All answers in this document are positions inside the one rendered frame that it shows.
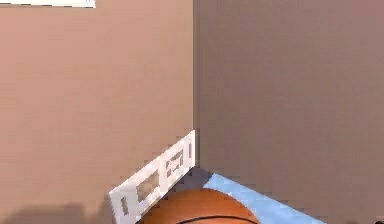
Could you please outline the white bed headboard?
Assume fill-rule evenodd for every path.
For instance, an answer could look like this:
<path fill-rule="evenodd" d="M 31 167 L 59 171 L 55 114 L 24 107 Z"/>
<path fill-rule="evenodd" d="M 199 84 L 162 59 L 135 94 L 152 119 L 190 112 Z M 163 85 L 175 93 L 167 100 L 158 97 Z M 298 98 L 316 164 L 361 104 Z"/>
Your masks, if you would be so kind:
<path fill-rule="evenodd" d="M 192 130 L 109 192 L 115 224 L 136 224 L 196 166 L 195 142 Z"/>

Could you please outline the orange basketball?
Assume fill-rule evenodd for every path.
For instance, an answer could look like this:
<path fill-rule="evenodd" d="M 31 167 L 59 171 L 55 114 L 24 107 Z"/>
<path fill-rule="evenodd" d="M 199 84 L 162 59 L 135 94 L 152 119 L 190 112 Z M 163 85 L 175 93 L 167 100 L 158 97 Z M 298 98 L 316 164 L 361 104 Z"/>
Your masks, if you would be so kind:
<path fill-rule="evenodd" d="M 172 192 L 138 224 L 261 224 L 240 201 L 218 190 Z"/>

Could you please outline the white window frame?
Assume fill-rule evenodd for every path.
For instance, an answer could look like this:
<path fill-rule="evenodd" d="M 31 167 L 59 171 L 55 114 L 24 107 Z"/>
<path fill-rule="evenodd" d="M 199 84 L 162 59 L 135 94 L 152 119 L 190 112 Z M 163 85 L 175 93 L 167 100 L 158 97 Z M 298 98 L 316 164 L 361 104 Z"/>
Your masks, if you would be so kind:
<path fill-rule="evenodd" d="M 96 8 L 96 0 L 0 0 L 0 4 Z"/>

